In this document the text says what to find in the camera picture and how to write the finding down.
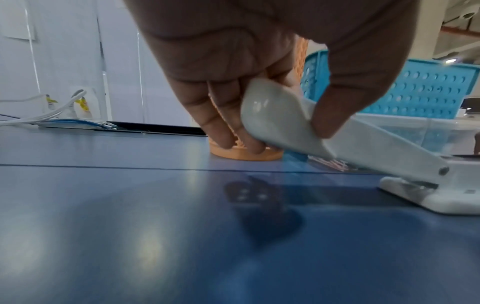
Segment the white plastic base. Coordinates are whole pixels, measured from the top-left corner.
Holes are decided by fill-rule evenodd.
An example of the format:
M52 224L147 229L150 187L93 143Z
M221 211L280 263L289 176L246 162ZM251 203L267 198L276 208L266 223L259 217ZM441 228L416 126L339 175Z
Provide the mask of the white plastic base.
M478 190L432 189L397 177L383 178L379 187L438 213L480 215Z

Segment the human hand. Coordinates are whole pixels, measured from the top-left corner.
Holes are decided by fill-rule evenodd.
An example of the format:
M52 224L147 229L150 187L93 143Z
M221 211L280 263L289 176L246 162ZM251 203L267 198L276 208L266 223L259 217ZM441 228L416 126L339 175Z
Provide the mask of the human hand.
M386 93L414 38L417 0L126 0L180 102L219 145L252 153L242 94L253 77L297 85L295 33L329 48L330 85L312 124L329 138Z

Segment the blue table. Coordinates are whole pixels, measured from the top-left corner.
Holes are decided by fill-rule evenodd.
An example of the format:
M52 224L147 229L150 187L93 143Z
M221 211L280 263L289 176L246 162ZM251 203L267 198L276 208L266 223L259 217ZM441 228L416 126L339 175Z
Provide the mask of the blue table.
M205 138L0 128L0 303L476 303L480 218Z

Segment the white partition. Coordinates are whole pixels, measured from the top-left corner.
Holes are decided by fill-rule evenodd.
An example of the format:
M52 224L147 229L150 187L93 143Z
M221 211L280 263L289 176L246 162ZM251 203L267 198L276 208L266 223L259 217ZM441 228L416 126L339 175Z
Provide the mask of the white partition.
M0 31L0 99L30 97L40 88L62 103L70 99L73 86L91 87L106 118L96 0L30 0L27 7L35 31L32 44ZM45 104L1 103L0 113L34 116Z
M162 69L118 0L99 0L98 21L114 120L190 126Z

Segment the blue plastic basket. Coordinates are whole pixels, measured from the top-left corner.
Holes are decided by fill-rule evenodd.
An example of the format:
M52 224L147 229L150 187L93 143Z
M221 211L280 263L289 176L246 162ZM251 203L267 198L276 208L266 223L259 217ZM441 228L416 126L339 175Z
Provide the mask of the blue plastic basket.
M409 59L390 90L362 113L453 119L479 72L476 65ZM319 100L329 78L328 51L310 54L301 81L304 96Z

